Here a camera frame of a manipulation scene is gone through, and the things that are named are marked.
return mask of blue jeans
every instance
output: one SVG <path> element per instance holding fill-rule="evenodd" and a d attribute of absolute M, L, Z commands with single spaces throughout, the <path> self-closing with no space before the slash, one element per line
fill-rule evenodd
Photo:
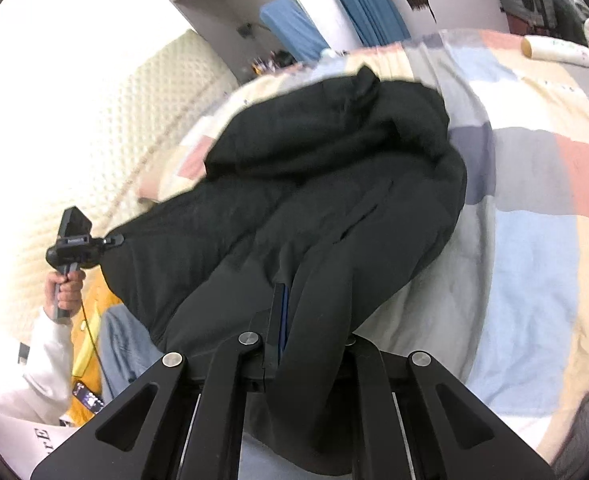
<path fill-rule="evenodd" d="M 103 399 L 110 402 L 163 355 L 150 335 L 125 305 L 109 308 L 101 317 L 98 353 L 103 370 Z M 321 476 L 305 471 L 275 454 L 248 434 L 243 434 L 239 480 L 322 480 L 352 476 Z"/>

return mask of black jacket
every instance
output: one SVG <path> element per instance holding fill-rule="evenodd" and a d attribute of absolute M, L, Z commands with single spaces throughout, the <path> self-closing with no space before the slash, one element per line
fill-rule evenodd
<path fill-rule="evenodd" d="M 247 330 L 285 283 L 286 350 L 269 413 L 248 425 L 302 467 L 346 473 L 344 443 L 323 443 L 329 392 L 347 336 L 452 234 L 466 170 L 448 121 L 436 91 L 368 68 L 247 108 L 204 181 L 115 230 L 126 240 L 101 260 L 108 285 L 159 349 L 190 361 Z"/>

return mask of white sweatshirt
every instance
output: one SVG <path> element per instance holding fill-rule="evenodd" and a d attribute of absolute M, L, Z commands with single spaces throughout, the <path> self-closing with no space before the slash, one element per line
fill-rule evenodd
<path fill-rule="evenodd" d="M 0 454 L 22 480 L 76 428 L 59 425 L 72 396 L 72 324 L 41 312 L 25 367 L 0 362 Z"/>

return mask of person's hand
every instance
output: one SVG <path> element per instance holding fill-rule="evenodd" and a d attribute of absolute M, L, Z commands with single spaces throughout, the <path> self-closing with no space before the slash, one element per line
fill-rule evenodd
<path fill-rule="evenodd" d="M 81 308 L 81 289 L 86 274 L 82 270 L 73 270 L 67 276 L 58 272 L 50 272 L 46 276 L 46 303 L 44 310 L 50 319 L 54 319 L 54 288 L 57 283 L 59 288 L 59 308 L 68 310 L 70 317 L 74 316 Z"/>

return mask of metal screw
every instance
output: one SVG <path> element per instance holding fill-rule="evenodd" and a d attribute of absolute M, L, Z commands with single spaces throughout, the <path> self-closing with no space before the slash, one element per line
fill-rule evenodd
<path fill-rule="evenodd" d="M 428 366 L 432 362 L 432 358 L 425 352 L 414 352 L 412 362 L 417 366 Z"/>
<path fill-rule="evenodd" d="M 244 332 L 239 336 L 239 343 L 242 345 L 254 345 L 258 341 L 256 332 Z"/>
<path fill-rule="evenodd" d="M 181 364 L 183 361 L 183 356 L 178 352 L 170 352 L 169 354 L 165 354 L 163 356 L 163 364 L 168 368 L 172 368 Z"/>

